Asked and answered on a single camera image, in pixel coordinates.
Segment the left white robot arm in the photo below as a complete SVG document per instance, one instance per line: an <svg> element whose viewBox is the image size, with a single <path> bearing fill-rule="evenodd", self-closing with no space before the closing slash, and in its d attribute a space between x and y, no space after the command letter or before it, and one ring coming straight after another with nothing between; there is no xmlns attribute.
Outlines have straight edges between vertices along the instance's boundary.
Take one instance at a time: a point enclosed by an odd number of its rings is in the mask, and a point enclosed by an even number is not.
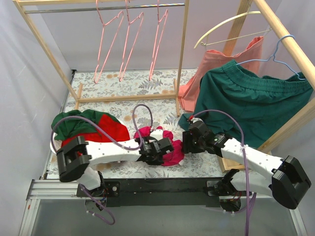
<svg viewBox="0 0 315 236"><path fill-rule="evenodd" d="M163 156L174 151L169 138L136 138L123 142L99 143L78 136L56 151L59 180L77 181L95 197L104 193L100 174L92 169L97 164L129 161L161 165Z"/></svg>

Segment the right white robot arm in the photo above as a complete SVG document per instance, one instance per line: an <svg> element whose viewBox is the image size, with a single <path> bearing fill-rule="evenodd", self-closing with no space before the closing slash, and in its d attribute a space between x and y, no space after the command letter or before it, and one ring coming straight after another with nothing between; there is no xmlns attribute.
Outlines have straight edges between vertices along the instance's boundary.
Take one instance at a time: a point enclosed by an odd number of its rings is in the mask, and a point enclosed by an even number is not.
<svg viewBox="0 0 315 236"><path fill-rule="evenodd" d="M273 197L285 208L296 209L312 185L295 157L276 157L242 145L228 134L215 134L201 120L192 123L182 137L185 154L207 152L248 167L248 172L235 168L228 171L210 186L211 195L232 196L249 191Z"/></svg>

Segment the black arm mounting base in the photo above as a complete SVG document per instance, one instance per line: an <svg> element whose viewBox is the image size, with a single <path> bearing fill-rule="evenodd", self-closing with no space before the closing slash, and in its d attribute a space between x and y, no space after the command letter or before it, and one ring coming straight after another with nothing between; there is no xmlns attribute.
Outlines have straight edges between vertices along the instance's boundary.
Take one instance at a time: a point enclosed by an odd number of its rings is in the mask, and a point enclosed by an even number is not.
<svg viewBox="0 0 315 236"><path fill-rule="evenodd" d="M220 177L113 178L104 179L94 190L78 187L76 195L96 198L97 208L200 205L239 211L245 192L220 190L220 180Z"/></svg>

